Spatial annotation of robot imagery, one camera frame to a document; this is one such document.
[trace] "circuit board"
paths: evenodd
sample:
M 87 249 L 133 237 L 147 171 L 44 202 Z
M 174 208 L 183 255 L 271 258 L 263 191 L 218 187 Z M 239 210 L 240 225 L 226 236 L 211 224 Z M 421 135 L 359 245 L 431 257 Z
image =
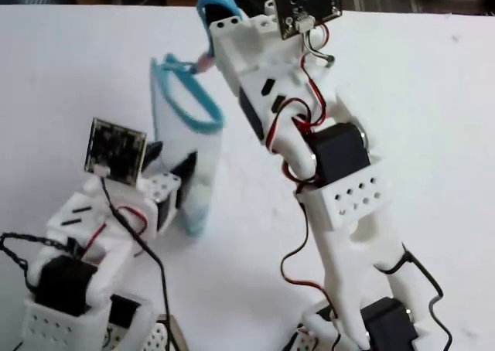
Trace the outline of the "circuit board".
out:
M 282 39 L 299 34 L 297 23 L 314 18 L 315 26 L 339 17 L 341 0 L 273 0 Z
M 106 178 L 135 186 L 145 155 L 146 133 L 94 118 L 84 170 L 107 169 Z

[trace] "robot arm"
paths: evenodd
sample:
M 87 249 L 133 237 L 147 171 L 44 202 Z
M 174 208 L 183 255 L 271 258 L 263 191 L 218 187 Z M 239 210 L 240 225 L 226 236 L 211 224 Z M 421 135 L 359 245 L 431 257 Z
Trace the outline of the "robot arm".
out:
M 320 89 L 321 105 L 310 80 L 328 82 L 331 69 L 312 56 L 305 58 L 302 36 L 280 38 L 280 21 L 270 4 L 265 6 L 268 15 L 223 19 L 211 23 L 210 32 L 217 67 L 254 133 L 301 180 L 296 198 L 307 211 L 325 269 L 324 289 L 332 301 L 327 327 L 306 316 L 312 319 L 308 327 L 321 336 L 327 328 L 327 339 L 339 334 L 337 342 L 344 334 L 349 342 L 343 344 L 354 345 L 349 349 L 402 351 L 415 345 L 421 347 L 418 351 L 433 350 L 428 343 L 432 332 L 419 332 L 431 316 L 417 285 L 420 272 L 412 264 L 388 272 L 393 298 L 364 303 L 366 273 L 390 270 L 405 256 L 388 213 L 385 163 L 370 153 L 374 139 L 351 101 L 331 88 Z M 306 35 L 316 46 L 325 39 L 324 31 Z M 324 121 L 311 130 L 301 128 L 301 118 L 314 123 L 322 111 Z M 380 327 L 387 331 L 377 331 Z M 450 342 L 449 336 L 444 349 Z

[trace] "black wire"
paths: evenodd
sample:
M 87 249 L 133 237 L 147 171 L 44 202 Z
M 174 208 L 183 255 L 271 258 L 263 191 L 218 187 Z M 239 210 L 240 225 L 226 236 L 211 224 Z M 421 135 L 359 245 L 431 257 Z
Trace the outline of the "black wire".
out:
M 47 237 L 36 237 L 34 235 L 29 235 L 27 233 L 3 233 L 0 235 L 0 251 L 7 254 L 11 260 L 13 260 L 23 271 L 24 273 L 24 281 L 26 282 L 26 287 L 30 292 L 36 293 L 36 287 L 29 283 L 28 280 L 28 261 L 24 258 L 19 257 L 12 250 L 8 249 L 5 246 L 6 239 L 17 239 L 17 240 L 25 240 L 31 243 L 41 243 L 46 245 L 47 247 L 54 247 L 63 252 L 69 253 L 71 255 L 74 254 L 74 246 L 68 241 L 67 244 L 62 244 L 58 240 L 49 239 Z
M 167 343 L 166 343 L 166 351 L 170 350 L 170 343 L 173 342 L 173 346 L 176 349 L 179 349 L 176 345 L 176 341 L 173 337 L 172 330 L 170 329 L 170 309 L 169 309 L 169 297 L 167 295 L 167 284 L 165 279 L 165 268 L 163 267 L 162 260 L 151 250 L 148 244 L 139 236 L 139 234 L 134 231 L 134 229 L 129 225 L 129 222 L 125 219 L 124 216 L 115 208 L 113 203 L 111 202 L 110 194 L 108 193 L 107 186 L 105 184 L 105 180 L 101 178 L 101 187 L 103 188 L 103 192 L 107 198 L 108 206 L 110 207 L 111 214 L 115 217 L 115 219 L 131 234 L 132 239 L 153 259 L 154 262 L 160 267 L 160 274 L 162 276 L 162 290 L 163 290 L 163 302 L 165 305 L 165 316 L 166 316 L 166 329 L 167 329 Z
M 432 274 L 430 274 L 430 272 L 426 269 L 425 266 L 423 266 L 423 264 L 419 261 L 418 258 L 416 258 L 414 256 L 413 253 L 411 253 L 409 250 L 407 250 L 405 247 L 405 252 L 404 252 L 404 255 L 401 257 L 400 261 L 395 265 L 393 266 L 392 269 L 390 270 L 381 270 L 380 268 L 377 268 L 376 266 L 376 269 L 379 270 L 379 272 L 381 272 L 382 274 L 386 274 L 386 275 L 392 275 L 394 274 L 395 272 L 399 271 L 399 269 L 406 263 L 406 262 L 409 262 L 409 263 L 412 263 L 414 264 L 419 270 L 420 272 L 428 279 L 428 281 L 430 282 L 430 284 L 433 286 L 433 288 L 436 290 L 437 292 L 437 295 L 428 303 L 428 310 L 430 312 L 430 316 L 432 317 L 433 321 L 435 321 L 435 323 L 440 327 L 442 328 L 442 330 L 446 333 L 447 335 L 447 343 L 445 344 L 445 347 L 443 348 L 443 351 L 448 351 L 450 349 L 450 346 L 452 345 L 452 342 L 453 342 L 453 337 L 452 337 L 452 333 L 449 331 L 449 329 L 440 321 L 440 319 L 437 317 L 437 315 L 435 314 L 435 311 L 433 309 L 433 306 L 438 303 L 442 298 L 443 298 L 443 290 L 442 290 L 442 287 L 440 287 L 440 284 L 435 280 L 435 278 L 433 277 Z
M 16 347 L 14 347 L 14 349 L 12 351 L 17 351 L 18 349 L 21 348 L 21 346 L 24 344 L 23 341 L 21 341 Z

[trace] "hole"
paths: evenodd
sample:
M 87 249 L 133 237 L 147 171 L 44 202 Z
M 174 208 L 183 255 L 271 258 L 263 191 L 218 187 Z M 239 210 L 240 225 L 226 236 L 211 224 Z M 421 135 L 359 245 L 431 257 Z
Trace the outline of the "hole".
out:
M 275 85 L 275 79 L 268 78 L 261 89 L 261 96 L 268 96 Z
M 84 206 L 83 208 L 77 208 L 75 210 L 72 210 L 72 213 L 81 213 L 81 212 L 86 212 L 88 210 L 91 210 L 91 206 Z
M 60 225 L 62 225 L 62 226 L 69 226 L 69 225 L 74 225 L 75 223 L 79 223 L 81 221 L 82 221 L 81 218 L 76 218 L 74 220 L 63 221 Z

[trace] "white table surface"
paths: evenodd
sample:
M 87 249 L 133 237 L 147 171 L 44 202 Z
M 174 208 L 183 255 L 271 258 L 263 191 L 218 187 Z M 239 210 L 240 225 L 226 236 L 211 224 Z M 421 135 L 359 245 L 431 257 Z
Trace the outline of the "white table surface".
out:
M 445 289 L 437 306 L 451 350 L 495 342 L 495 19 L 346 13 L 331 23 L 333 81 L 350 85 L 391 161 L 405 242 Z M 152 133 L 149 59 L 193 60 L 207 47 L 181 8 L 0 6 L 0 229 L 42 234 L 80 187 L 93 116 Z M 280 159 L 257 143 L 215 70 L 201 81 L 227 117 L 206 233 L 171 229 L 164 260 L 173 313 L 191 350 L 279 350 L 301 311 L 319 300 L 287 285 L 281 256 L 303 219 Z M 37 247 L 12 243 L 24 257 Z M 162 307 L 159 272 L 141 256 L 128 288 Z M 289 264 L 321 280 L 311 239 Z M 0 256 L 0 349 L 19 340 L 22 273 Z

